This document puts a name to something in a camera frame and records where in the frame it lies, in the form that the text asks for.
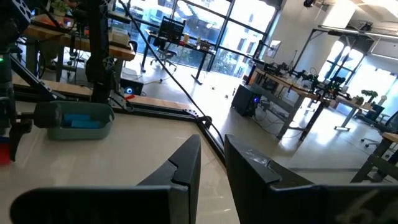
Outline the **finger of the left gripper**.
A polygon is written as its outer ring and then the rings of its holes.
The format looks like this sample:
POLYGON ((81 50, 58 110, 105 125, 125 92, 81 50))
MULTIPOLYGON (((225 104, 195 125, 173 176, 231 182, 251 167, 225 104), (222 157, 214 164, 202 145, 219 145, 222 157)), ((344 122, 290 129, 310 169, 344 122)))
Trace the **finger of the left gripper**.
POLYGON ((11 126, 9 132, 10 139, 10 155, 9 158, 12 162, 16 161, 16 152, 21 140, 21 137, 27 133, 30 133, 32 129, 32 120, 21 119, 11 126))

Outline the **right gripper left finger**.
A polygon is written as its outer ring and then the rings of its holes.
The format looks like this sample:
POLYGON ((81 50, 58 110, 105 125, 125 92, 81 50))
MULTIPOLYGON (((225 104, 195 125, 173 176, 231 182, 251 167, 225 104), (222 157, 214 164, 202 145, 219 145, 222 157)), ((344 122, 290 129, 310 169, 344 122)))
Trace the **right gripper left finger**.
POLYGON ((201 138, 191 135, 130 187, 43 187, 11 204, 12 224, 196 224, 201 138))

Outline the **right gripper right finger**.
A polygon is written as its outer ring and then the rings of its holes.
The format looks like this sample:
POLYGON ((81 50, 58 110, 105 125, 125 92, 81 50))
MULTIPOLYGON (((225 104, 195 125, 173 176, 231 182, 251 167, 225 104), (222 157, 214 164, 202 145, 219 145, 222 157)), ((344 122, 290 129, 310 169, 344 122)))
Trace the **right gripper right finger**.
POLYGON ((398 224, 396 185, 319 185, 236 136, 224 137, 241 224, 398 224))

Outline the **small red cube block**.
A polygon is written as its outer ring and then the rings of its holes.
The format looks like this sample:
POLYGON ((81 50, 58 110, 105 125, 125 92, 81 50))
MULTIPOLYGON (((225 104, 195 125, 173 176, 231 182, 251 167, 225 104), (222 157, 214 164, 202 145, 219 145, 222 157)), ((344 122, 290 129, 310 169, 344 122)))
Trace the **small red cube block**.
POLYGON ((11 163, 10 159, 10 145, 9 143, 0 144, 0 166, 11 163))

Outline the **long blue block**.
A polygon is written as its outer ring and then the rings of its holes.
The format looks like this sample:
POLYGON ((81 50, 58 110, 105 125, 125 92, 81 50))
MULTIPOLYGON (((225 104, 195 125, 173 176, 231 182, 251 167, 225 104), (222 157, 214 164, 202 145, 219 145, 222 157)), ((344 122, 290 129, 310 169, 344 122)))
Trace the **long blue block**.
POLYGON ((103 123, 100 121, 93 121, 93 120, 86 120, 86 121, 74 120, 71 122, 71 127, 76 129, 100 129, 103 127, 103 123))
POLYGON ((91 116, 88 114, 65 114, 63 115, 64 121, 89 121, 91 116))

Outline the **teal blue plastic bin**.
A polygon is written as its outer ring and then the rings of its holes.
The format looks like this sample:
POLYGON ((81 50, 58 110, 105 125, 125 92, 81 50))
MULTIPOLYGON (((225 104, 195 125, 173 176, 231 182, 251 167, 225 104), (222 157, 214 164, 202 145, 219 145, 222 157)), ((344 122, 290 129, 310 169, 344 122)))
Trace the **teal blue plastic bin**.
POLYGON ((113 109, 106 104, 81 101, 53 101, 60 109, 60 124, 54 128, 48 128, 47 136, 51 140, 99 140, 104 139, 110 132, 115 119, 113 109), (103 127, 100 129, 76 129, 71 127, 71 122, 64 121, 65 114, 88 114, 90 120, 100 121, 103 127))

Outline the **wooden workbench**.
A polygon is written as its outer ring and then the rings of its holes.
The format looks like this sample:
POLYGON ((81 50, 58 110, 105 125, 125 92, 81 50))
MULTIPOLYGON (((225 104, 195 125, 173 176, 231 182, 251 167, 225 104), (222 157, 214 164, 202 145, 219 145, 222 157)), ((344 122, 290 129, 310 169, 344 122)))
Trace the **wooden workbench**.
MULTIPOLYGON (((71 17, 53 16, 56 23, 60 26, 57 27, 48 15, 41 14, 33 16, 30 20, 30 25, 23 32, 24 37, 30 37, 36 40, 54 40, 62 47, 70 47, 71 45, 85 52, 90 52, 90 40, 87 37, 80 37, 76 35, 73 39, 70 29, 74 20, 71 17)), ((112 58, 116 58, 117 62, 131 61, 136 56, 132 44, 122 44, 109 41, 109 54, 112 58)))

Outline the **black computer with blue light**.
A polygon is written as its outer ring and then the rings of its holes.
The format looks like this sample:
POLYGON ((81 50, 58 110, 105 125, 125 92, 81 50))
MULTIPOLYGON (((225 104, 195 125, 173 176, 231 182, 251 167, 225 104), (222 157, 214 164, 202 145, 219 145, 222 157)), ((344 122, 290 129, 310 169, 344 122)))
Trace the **black computer with blue light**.
POLYGON ((144 84, 139 81, 121 78, 120 86, 124 90, 125 94, 141 95, 144 84))

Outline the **black computer tower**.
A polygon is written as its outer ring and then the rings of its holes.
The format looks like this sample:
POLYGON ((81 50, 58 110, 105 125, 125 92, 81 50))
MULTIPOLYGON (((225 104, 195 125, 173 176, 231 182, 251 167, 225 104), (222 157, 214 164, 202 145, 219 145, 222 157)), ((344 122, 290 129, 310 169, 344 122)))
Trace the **black computer tower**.
POLYGON ((241 116, 252 117, 255 115, 256 108, 261 102, 261 96, 261 94, 254 91, 250 86, 240 85, 234 94, 231 107, 241 116))

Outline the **white box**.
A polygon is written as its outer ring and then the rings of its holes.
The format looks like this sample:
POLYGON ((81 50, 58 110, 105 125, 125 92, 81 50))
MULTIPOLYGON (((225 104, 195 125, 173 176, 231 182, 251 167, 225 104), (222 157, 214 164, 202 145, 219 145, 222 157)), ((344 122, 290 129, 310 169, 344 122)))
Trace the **white box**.
POLYGON ((123 46, 128 46, 130 41, 130 36, 128 32, 124 29, 120 29, 118 27, 112 27, 108 31, 109 41, 117 44, 121 44, 123 46))

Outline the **wooden table with robot arms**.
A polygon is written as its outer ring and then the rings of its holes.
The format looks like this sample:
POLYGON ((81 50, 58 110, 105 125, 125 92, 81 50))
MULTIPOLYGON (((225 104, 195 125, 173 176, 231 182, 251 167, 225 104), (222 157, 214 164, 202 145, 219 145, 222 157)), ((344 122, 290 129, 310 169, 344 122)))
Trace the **wooden table with robot arms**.
POLYGON ((271 112, 283 122, 283 126, 277 134, 277 139, 282 139, 287 130, 292 129, 301 132, 299 140, 303 141, 313 128, 323 109, 330 105, 330 100, 314 93, 309 93, 308 90, 299 87, 292 81, 271 75, 259 68, 252 69, 246 83, 265 97, 269 103, 265 110, 271 112), (295 115, 302 109, 302 104, 306 99, 316 101, 318 107, 313 112, 306 126, 292 126, 295 115))

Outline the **black office chair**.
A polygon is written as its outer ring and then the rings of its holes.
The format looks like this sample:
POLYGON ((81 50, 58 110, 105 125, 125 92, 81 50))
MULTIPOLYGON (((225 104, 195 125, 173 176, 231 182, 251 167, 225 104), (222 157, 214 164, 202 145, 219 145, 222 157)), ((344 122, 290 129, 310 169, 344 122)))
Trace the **black office chair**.
POLYGON ((164 65, 169 65, 174 67, 174 71, 177 70, 176 64, 174 64, 171 59, 177 55, 173 50, 170 50, 171 42, 167 42, 165 39, 155 39, 154 46, 157 47, 157 52, 159 53, 159 59, 164 65))

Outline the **potted green plant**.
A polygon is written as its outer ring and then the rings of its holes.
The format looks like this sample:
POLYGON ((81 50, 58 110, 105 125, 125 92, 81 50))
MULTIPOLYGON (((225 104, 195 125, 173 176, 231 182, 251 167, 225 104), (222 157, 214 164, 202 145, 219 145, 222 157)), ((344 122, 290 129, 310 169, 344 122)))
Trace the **potted green plant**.
POLYGON ((373 90, 362 90, 361 94, 369 97, 368 103, 372 103, 373 100, 378 97, 378 93, 373 90))

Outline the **black aluminium table frame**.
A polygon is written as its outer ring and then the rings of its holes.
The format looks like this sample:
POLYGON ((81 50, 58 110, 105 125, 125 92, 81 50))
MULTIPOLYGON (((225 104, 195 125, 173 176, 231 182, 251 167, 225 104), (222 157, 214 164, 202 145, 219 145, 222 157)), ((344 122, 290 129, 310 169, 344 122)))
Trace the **black aluminium table frame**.
MULTIPOLYGON (((25 67, 23 67, 18 60, 12 57, 12 65, 11 71, 21 70, 19 76, 31 87, 36 89, 38 92, 36 97, 39 99, 39 103, 51 103, 53 101, 81 101, 81 102, 89 102, 88 97, 86 95, 79 95, 73 93, 72 96, 62 95, 59 92, 50 89, 49 86, 45 85, 44 82, 40 81, 37 77, 31 74, 25 67)), ((127 101, 126 107, 119 106, 118 108, 112 108, 116 113, 130 114, 130 115, 138 115, 138 116, 147 116, 153 118, 163 118, 163 119, 174 119, 179 121, 191 121, 197 124, 197 126, 201 129, 202 134, 206 137, 206 140, 209 142, 211 147, 213 148, 215 154, 218 156, 218 159, 224 164, 225 163, 225 155, 224 155, 224 142, 218 142, 216 138, 210 133, 209 129, 213 127, 212 118, 206 115, 199 116, 194 113, 192 110, 188 109, 175 109, 175 108, 166 108, 156 105, 150 105, 148 103, 134 103, 127 101)), ((24 115, 32 114, 31 113, 19 113, 19 119, 27 119, 23 118, 24 115)), ((4 134, 5 129, 0 129, 0 135, 4 134)))

